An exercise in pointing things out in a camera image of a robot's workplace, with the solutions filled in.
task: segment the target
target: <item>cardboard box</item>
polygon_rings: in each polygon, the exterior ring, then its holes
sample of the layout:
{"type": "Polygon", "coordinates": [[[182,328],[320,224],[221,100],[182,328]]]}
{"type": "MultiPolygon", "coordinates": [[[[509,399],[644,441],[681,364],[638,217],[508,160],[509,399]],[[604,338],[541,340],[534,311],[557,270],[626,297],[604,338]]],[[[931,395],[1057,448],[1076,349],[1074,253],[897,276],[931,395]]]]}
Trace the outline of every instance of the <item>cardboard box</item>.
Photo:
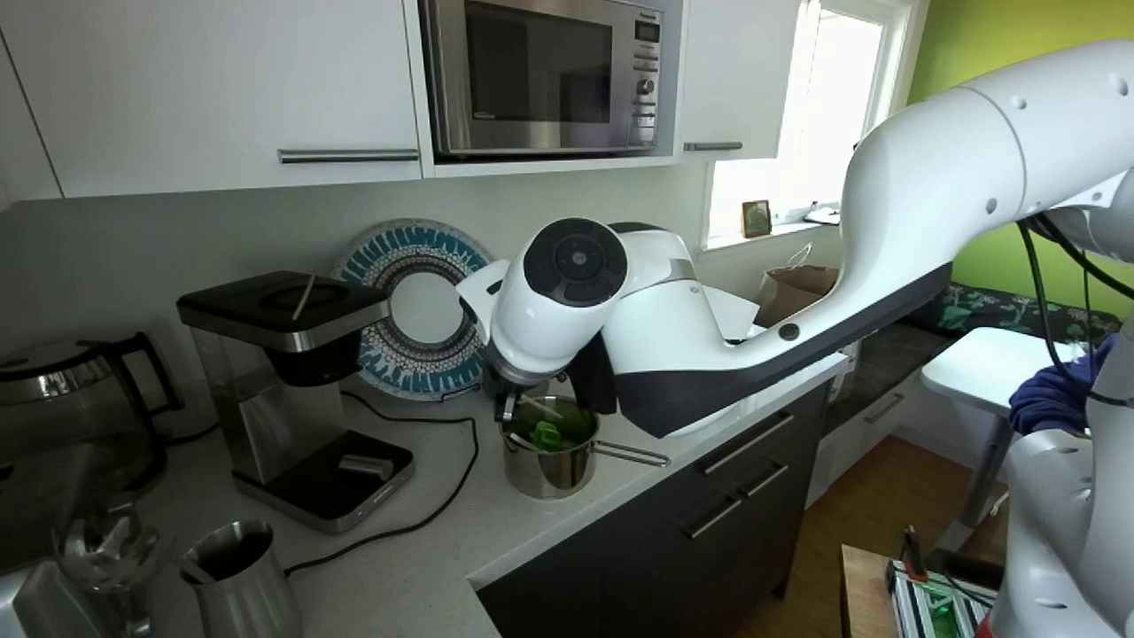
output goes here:
{"type": "Polygon", "coordinates": [[[772,328],[808,310],[816,297],[829,295],[837,279],[839,270],[827,266],[772,270],[767,289],[760,292],[760,324],[772,328]]]}

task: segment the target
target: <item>cabinet handle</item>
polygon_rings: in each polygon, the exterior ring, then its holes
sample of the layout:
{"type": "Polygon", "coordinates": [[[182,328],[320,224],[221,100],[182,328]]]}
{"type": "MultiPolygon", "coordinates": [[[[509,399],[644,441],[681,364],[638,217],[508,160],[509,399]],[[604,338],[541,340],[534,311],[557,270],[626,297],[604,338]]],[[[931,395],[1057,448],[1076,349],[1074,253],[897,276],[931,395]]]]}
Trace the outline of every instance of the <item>cabinet handle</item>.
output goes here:
{"type": "Polygon", "coordinates": [[[865,423],[879,423],[883,415],[890,415],[902,406],[904,395],[890,395],[885,406],[873,415],[865,415],[865,423]]]}
{"type": "Polygon", "coordinates": [[[702,520],[697,527],[688,533],[688,540],[702,540],[710,535],[718,520],[728,520],[746,499],[729,499],[728,506],[718,506],[710,520],[702,520]]]}
{"type": "Polygon", "coordinates": [[[596,453],[620,457],[620,461],[631,461],[631,465],[653,465],[653,468],[666,468],[669,465],[666,453],[620,448],[620,442],[610,442],[610,441],[596,441],[596,453]]]}
{"type": "Polygon", "coordinates": [[[760,492],[767,492],[772,481],[781,481],[789,471],[789,465],[778,465],[772,475],[760,478],[750,490],[746,490],[746,499],[755,499],[760,492]]]}
{"type": "Polygon", "coordinates": [[[715,457],[702,475],[713,478],[718,468],[728,468],[729,461],[739,461],[742,453],[748,453],[750,448],[772,441],[781,429],[786,429],[794,423],[794,415],[782,415],[781,423],[772,423],[767,433],[746,441],[739,451],[715,457]]]}
{"type": "Polygon", "coordinates": [[[420,151],[279,151],[279,165],[410,165],[420,151]]]}
{"type": "Polygon", "coordinates": [[[684,141],[688,152],[734,152],[746,151],[746,141],[684,141]]]}

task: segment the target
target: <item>pot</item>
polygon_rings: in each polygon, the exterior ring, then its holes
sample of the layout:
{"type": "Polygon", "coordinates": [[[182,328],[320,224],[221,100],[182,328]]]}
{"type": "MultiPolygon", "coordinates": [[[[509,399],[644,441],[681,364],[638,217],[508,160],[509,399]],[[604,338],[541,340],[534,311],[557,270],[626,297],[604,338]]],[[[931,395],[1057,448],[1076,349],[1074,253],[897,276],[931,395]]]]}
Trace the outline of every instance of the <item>pot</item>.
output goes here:
{"type": "Polygon", "coordinates": [[[518,399],[500,419],[508,481],[534,499],[559,499],[596,471],[596,413],[568,399],[518,399]]]}
{"type": "Polygon", "coordinates": [[[267,520],[226,520],[182,557],[209,638],[298,638],[301,618],[267,520]]]}

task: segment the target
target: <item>plate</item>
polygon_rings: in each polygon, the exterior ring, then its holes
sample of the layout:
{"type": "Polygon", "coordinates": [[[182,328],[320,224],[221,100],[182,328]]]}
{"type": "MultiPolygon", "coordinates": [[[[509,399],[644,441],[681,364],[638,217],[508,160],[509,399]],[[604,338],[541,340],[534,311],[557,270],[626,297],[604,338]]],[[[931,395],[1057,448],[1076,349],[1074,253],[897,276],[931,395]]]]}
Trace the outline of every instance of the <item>plate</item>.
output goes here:
{"type": "Polygon", "coordinates": [[[839,217],[839,207],[816,207],[805,212],[808,224],[821,224],[821,229],[839,229],[844,217],[839,217]]]}
{"type": "Polygon", "coordinates": [[[481,383],[475,317],[459,285],[488,266],[459,229],[391,221],[337,263],[337,279],[383,292],[383,320],[362,329],[359,377],[404,400],[438,400],[481,383]]]}

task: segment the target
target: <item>box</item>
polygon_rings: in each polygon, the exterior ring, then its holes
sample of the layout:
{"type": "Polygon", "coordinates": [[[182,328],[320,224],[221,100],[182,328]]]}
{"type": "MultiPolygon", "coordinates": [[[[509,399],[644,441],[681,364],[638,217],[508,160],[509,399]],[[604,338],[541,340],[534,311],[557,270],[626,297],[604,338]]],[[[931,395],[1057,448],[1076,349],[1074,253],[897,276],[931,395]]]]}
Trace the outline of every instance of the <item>box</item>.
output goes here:
{"type": "Polygon", "coordinates": [[[904,559],[890,563],[890,603],[902,638],[978,638],[997,592],[941,571],[912,577],[904,559]]]}
{"type": "Polygon", "coordinates": [[[839,279],[839,270],[827,266],[798,266],[798,270],[772,270],[767,289],[760,292],[760,324],[772,328],[800,310],[808,310],[816,297],[827,297],[839,279]]]}

